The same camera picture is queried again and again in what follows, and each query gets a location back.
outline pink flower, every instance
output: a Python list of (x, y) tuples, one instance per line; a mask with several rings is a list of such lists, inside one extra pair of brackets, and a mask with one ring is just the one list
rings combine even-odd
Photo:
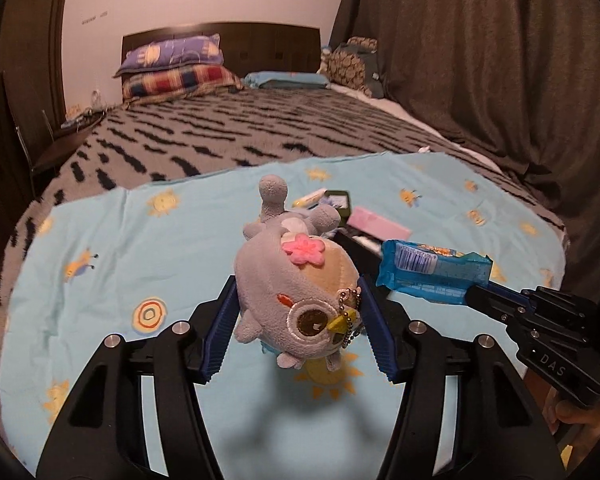
[(289, 259), (294, 265), (321, 266), (324, 264), (324, 242), (316, 238), (309, 238), (304, 233), (296, 234), (293, 242), (283, 243), (282, 250), (289, 255)]

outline stuffed animal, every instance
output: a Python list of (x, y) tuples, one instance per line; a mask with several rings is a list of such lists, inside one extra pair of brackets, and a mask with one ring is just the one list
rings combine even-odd
[(286, 211), (286, 183), (278, 176), (264, 176), (259, 187), (260, 218), (244, 227), (247, 241), (235, 257), (235, 338), (260, 339), (282, 368), (325, 358), (337, 370), (340, 349), (362, 330), (356, 267), (342, 247), (320, 237), (340, 215), (330, 205)]

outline wooden headboard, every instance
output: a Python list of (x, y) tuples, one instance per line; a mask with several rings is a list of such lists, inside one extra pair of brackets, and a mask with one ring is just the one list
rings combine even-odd
[(320, 68), (318, 28), (259, 22), (202, 23), (136, 32), (122, 38), (122, 61), (132, 50), (154, 41), (216, 33), (220, 34), (224, 66), (240, 77), (261, 70), (316, 72)]

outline orange eyebrow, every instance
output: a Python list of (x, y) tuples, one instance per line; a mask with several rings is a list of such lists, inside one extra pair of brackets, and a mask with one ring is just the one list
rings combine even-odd
[(283, 305), (288, 306), (289, 308), (294, 306), (293, 300), (290, 297), (288, 297), (286, 294), (279, 294), (276, 297), (278, 298), (278, 301), (280, 303), (282, 303)]

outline silver screw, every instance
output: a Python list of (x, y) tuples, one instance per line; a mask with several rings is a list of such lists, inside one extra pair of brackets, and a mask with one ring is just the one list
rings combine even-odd
[(190, 328), (191, 328), (191, 325), (189, 323), (187, 323), (186, 321), (179, 321), (179, 322), (173, 324), (173, 326), (171, 327), (171, 330), (173, 331), (174, 334), (182, 335), (182, 334), (186, 334)]
[(482, 347), (482, 348), (493, 348), (493, 345), (496, 344), (496, 341), (493, 339), (493, 337), (491, 337), (490, 335), (487, 334), (482, 334), (479, 338), (478, 338), (478, 344)]
[(424, 334), (427, 331), (427, 325), (421, 321), (411, 321), (409, 323), (409, 330), (414, 334)]
[(110, 334), (104, 338), (104, 346), (107, 348), (115, 348), (120, 344), (120, 336), (118, 334)]

